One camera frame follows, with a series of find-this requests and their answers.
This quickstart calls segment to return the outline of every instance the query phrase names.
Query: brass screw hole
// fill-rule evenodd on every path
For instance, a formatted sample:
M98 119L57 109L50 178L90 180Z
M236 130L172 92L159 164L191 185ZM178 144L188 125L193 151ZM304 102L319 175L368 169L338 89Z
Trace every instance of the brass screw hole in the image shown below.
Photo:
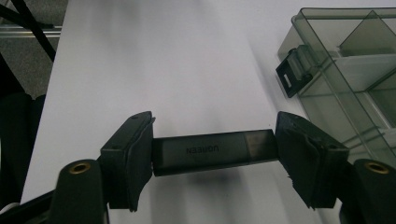
M370 162L366 162L364 165L366 166L367 169L381 175L387 175L389 173L389 169L387 167L376 162L370 161Z
M82 162L82 163L77 163L76 165L72 166L69 169L70 174L72 175L78 175L81 173L86 172L91 168L91 165L87 162Z

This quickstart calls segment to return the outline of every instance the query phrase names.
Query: clear container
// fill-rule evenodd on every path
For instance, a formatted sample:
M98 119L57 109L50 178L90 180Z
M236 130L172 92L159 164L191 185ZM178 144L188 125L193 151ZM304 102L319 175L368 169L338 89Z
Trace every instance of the clear container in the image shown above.
M303 8L291 22L278 56L311 76L297 93L308 118L351 162L396 167L396 8Z

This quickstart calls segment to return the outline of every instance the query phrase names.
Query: white table surface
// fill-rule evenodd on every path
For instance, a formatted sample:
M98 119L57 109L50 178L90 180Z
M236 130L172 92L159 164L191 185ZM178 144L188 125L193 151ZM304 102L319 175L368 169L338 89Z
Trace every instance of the white table surface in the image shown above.
M69 0L22 202L55 188L68 163L97 159L133 114L154 136L274 129L303 115L276 82L301 7L396 7L394 0ZM152 177L137 213L111 223L321 223L279 162ZM331 221L337 217L327 217Z

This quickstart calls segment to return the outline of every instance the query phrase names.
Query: white tabletop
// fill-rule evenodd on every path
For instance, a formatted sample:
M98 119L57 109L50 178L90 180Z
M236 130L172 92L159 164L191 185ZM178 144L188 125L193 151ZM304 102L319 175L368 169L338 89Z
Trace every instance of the white tabletop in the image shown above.
M276 82L301 7L395 7L394 0L69 0L22 202L55 188L68 163L97 159L133 114L154 136L274 129L303 115ZM321 223L279 162L152 177L138 211L111 223Z

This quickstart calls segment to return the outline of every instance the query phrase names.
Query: transparent plastic box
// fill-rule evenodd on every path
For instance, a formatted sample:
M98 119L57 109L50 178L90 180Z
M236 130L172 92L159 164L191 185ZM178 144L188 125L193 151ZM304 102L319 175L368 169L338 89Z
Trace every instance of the transparent plastic box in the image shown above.
M297 88L350 161L396 167L396 8L303 8L291 22L278 52L284 90Z

